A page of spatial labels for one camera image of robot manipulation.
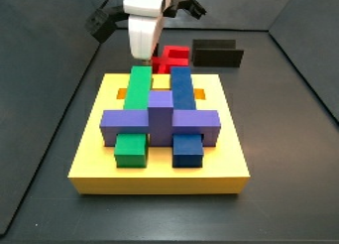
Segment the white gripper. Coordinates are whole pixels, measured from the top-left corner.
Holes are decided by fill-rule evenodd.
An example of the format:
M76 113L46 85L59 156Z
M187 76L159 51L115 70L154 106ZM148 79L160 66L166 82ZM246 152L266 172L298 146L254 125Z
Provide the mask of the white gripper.
M123 0L128 15L131 54L138 60L150 61L159 41L168 0Z

